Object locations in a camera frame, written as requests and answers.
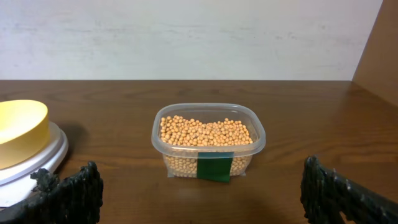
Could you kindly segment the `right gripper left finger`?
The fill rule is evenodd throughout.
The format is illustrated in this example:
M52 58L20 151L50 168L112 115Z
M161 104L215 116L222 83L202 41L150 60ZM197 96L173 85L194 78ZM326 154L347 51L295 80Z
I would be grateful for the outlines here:
M30 175L37 185L34 196L1 211L1 224L75 223L100 221L104 183L93 161L76 174L60 180L41 168Z

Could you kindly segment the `clear plastic container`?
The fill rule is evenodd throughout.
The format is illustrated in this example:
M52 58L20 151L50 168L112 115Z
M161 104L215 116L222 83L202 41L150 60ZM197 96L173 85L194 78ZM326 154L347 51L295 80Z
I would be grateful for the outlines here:
M229 182L244 175L266 145L266 132L249 108L228 103L181 103L162 108L151 141L170 177Z

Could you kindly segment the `yellow plastic bowl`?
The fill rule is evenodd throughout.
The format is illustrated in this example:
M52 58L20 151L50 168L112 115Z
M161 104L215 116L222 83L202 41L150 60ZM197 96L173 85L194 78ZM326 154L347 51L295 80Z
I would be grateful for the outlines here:
M49 140L49 110L35 100L1 102L1 169L38 153Z

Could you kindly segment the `green tape label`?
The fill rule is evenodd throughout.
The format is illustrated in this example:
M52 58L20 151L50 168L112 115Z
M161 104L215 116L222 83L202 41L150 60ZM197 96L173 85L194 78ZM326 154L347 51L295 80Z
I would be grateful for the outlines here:
M233 156L233 152L199 152L197 178L229 182Z

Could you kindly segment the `white digital kitchen scale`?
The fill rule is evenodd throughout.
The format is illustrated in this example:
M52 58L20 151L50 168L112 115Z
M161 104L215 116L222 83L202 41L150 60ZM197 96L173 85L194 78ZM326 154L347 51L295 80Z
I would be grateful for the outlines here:
M36 181L30 175L39 169L53 173L68 152L66 134L53 122L49 123L47 145L30 159L1 171L1 207L14 205L33 195Z

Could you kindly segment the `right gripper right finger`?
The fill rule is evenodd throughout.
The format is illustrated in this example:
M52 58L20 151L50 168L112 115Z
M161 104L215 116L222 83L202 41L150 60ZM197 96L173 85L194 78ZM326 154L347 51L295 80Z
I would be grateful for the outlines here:
M305 159L300 201L311 224L396 224L397 204L320 164L315 156Z

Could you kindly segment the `soybeans pile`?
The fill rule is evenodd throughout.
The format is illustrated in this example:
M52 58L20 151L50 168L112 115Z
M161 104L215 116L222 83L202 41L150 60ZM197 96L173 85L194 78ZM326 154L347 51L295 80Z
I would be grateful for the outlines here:
M243 174L252 158L236 149L227 150L228 146L254 143L249 130L240 120L225 118L203 123L178 115L161 117L158 134L160 140L168 145L163 158L171 176L197 178L199 152L233 152L230 177Z

